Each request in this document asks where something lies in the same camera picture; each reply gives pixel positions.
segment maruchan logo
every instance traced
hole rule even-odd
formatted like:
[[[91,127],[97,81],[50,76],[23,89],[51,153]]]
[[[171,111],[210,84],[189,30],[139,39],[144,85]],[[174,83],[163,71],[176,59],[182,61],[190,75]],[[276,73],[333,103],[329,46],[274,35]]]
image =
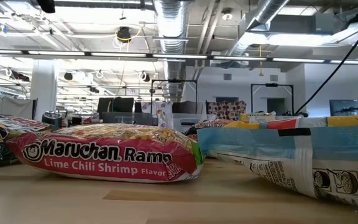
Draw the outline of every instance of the maruchan logo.
[[[45,139],[26,145],[23,148],[23,157],[31,162],[40,162],[44,156],[72,157],[84,160],[94,159],[99,161],[121,162],[119,146],[98,146],[96,142],[83,144],[78,142],[56,142]],[[124,161],[163,163],[172,161],[170,153],[144,152],[133,147],[125,147]]]
[[[23,156],[31,162],[39,162],[43,158],[39,144],[31,144],[24,147]]]

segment cartoon illustration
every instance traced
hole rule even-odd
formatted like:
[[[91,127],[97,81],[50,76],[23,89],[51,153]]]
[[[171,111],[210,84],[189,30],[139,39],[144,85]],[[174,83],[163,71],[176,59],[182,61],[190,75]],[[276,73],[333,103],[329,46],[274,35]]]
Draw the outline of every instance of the cartoon illustration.
[[[326,172],[323,171],[314,172],[313,180],[314,180],[314,184],[316,184],[317,187],[328,188],[329,186],[331,186],[329,175]]]
[[[337,182],[336,188],[343,189],[347,194],[354,194],[358,191],[357,178],[350,172],[344,170],[342,172],[334,172],[327,169],[328,172],[334,174]]]

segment support column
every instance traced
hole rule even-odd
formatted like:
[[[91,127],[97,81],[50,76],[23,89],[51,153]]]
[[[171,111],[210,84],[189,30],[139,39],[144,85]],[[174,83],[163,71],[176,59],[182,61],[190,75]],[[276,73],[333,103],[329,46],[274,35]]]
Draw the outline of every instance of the support column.
[[[34,60],[31,78],[31,99],[37,101],[35,120],[41,121],[46,111],[56,110],[59,67],[54,60]]]

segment wooden table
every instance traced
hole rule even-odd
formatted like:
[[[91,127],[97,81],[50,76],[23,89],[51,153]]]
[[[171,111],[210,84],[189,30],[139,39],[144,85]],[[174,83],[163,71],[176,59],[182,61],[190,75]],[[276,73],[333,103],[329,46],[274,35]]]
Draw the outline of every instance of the wooden table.
[[[207,160],[196,180],[134,184],[0,167],[0,223],[355,223],[355,207],[282,189]]]

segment maruchan ramen package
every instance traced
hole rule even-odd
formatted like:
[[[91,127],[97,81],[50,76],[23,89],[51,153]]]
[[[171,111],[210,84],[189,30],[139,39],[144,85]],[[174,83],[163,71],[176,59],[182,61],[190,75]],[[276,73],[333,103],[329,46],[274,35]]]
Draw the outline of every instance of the maruchan ramen package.
[[[239,120],[245,123],[259,123],[264,121],[274,121],[275,113],[242,113]]]
[[[214,120],[204,120],[197,124],[194,124],[189,130],[187,130],[184,134],[189,138],[197,141],[197,130],[203,128],[223,128],[225,125],[231,123],[233,121],[226,119],[214,119]]]
[[[208,128],[198,143],[281,187],[358,206],[358,126]]]
[[[58,129],[49,124],[15,116],[0,116],[0,165],[15,162],[16,156],[5,142],[26,132],[48,132]]]
[[[197,178],[198,144],[168,128],[93,124],[8,141],[21,162],[68,177],[130,182]]]

